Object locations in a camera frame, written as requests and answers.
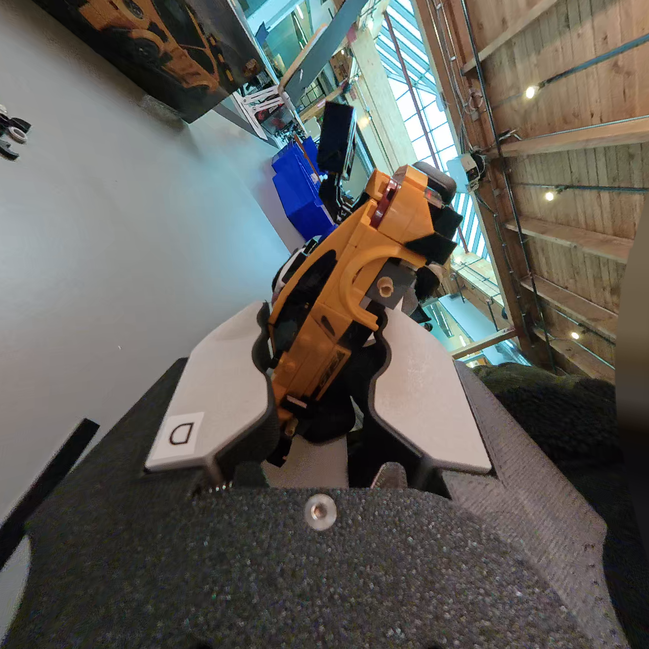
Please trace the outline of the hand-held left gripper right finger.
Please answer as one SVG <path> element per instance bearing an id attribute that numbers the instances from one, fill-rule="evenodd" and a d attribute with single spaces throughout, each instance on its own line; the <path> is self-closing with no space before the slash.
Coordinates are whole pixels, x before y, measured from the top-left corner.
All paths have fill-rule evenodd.
<path id="1" fill-rule="evenodd" d="M 370 379 L 372 417 L 435 468 L 487 475 L 491 459 L 451 354 L 399 310 L 376 333 L 385 362 Z"/>

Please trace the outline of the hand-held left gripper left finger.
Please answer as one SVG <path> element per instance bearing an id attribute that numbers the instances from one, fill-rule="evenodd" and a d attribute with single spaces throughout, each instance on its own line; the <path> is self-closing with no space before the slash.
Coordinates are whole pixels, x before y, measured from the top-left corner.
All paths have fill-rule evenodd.
<path id="1" fill-rule="evenodd" d="M 150 473 L 202 468 L 231 475 L 280 444 L 272 393 L 268 302 L 253 302 L 190 353 L 145 460 Z"/>

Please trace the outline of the yellow lego car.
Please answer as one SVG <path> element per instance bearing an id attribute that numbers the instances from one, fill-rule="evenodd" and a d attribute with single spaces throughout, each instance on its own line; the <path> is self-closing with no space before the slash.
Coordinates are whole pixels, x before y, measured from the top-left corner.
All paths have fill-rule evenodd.
<path id="1" fill-rule="evenodd" d="M 325 395 L 378 331 L 382 313 L 407 290 L 425 303 L 457 244 L 463 217 L 428 188 L 426 174 L 403 165 L 394 174 L 375 169 L 355 201 L 341 183 L 356 148 L 355 110 L 326 102 L 317 153 L 325 174 L 319 197 L 335 221 L 325 238 L 307 241 L 308 257 L 282 290 L 273 284 L 268 321 L 272 390 L 280 444 L 267 459 L 283 466 L 293 438 L 324 412 Z"/>

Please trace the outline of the black lego rod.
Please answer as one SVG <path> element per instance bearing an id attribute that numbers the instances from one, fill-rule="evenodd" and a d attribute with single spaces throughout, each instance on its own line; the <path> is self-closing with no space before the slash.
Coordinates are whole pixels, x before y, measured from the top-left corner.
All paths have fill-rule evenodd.
<path id="1" fill-rule="evenodd" d="M 29 518 L 72 470 L 99 428 L 99 423 L 83 418 L 5 518 L 1 525 L 1 570 L 25 536 Z"/>

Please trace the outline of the lego set box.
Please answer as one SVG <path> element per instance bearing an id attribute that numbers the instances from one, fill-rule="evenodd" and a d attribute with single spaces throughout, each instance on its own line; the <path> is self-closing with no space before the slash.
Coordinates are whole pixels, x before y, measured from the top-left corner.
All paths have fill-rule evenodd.
<path id="1" fill-rule="evenodd" d="M 37 1 L 186 123 L 265 65 L 237 1 Z"/>

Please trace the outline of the small white yellow lego piece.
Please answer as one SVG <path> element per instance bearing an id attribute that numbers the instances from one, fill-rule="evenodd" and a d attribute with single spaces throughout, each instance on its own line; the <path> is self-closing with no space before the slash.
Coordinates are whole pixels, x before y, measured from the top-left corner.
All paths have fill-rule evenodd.
<path id="1" fill-rule="evenodd" d="M 20 154 L 12 149 L 12 145 L 26 144 L 31 128 L 31 123 L 12 116 L 8 109 L 1 104 L 1 157 L 9 161 L 20 158 Z"/>

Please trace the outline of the blue plastic container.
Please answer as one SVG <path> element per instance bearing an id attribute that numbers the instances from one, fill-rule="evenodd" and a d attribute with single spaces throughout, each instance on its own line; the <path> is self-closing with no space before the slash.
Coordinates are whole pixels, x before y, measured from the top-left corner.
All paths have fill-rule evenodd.
<path id="1" fill-rule="evenodd" d="M 319 197 L 317 147 L 311 137 L 289 142 L 271 161 L 273 184 L 290 223 L 305 239 L 325 238 L 336 225 Z"/>

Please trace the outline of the white background book stand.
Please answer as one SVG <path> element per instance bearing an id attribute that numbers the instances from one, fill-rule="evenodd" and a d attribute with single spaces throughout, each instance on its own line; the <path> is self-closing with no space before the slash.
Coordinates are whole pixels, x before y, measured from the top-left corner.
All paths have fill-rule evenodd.
<path id="1" fill-rule="evenodd" d="M 231 99 L 244 113 L 254 133 L 266 141 L 268 136 L 263 128 L 264 121 L 270 117 L 273 111 L 286 106 L 280 85 L 271 85 L 268 88 L 245 96 L 239 92 L 234 92 L 231 94 Z"/>

